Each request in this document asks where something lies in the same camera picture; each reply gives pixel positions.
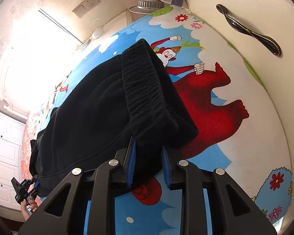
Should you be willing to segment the left hand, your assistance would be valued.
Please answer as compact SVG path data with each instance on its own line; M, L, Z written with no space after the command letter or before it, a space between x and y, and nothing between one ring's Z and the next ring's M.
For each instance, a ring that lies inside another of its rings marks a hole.
M29 196L27 200L23 200L21 202L21 213L25 221L27 221L30 218L32 213L35 212L37 208L38 204L33 196Z

